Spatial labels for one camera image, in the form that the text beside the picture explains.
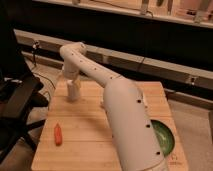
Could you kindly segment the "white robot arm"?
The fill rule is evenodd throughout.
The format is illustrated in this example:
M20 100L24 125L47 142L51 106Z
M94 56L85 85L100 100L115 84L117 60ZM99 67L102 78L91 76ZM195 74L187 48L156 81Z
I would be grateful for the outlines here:
M130 79L84 56L81 42L63 45L60 55L69 76L81 70L104 88L103 104L122 171L169 171L143 93Z

